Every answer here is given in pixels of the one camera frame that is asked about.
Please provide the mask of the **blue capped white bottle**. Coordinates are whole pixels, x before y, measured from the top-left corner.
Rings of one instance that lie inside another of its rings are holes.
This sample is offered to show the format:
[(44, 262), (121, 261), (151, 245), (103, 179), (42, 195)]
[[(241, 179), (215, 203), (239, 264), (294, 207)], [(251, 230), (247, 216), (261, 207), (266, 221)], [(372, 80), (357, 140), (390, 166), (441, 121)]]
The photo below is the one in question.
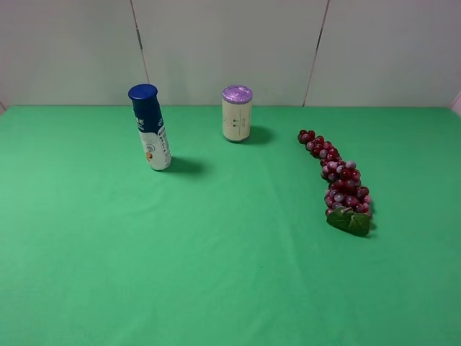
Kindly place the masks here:
[(162, 171), (170, 166), (171, 152), (157, 96), (152, 84), (138, 84), (128, 92), (148, 165)]

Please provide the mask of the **red plastic grape bunch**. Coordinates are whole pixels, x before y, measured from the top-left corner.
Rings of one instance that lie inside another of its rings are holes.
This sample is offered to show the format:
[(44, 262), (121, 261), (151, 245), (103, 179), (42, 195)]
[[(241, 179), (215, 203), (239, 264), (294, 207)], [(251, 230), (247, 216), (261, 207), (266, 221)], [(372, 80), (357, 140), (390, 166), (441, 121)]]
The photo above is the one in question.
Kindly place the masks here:
[(323, 201), (329, 226), (353, 236), (366, 237), (372, 230), (372, 198), (362, 184), (354, 161), (344, 161), (339, 150), (313, 130), (300, 130), (297, 140), (319, 160), (321, 178), (328, 183)]

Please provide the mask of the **cream can purple lid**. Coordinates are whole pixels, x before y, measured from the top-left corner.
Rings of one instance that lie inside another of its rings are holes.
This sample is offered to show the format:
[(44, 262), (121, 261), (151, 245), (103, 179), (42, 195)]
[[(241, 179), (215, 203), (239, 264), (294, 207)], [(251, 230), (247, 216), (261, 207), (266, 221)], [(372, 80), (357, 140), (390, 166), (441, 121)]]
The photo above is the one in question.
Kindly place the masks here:
[(232, 85), (223, 90), (223, 136), (230, 142), (245, 141), (251, 132), (253, 92), (246, 86)]

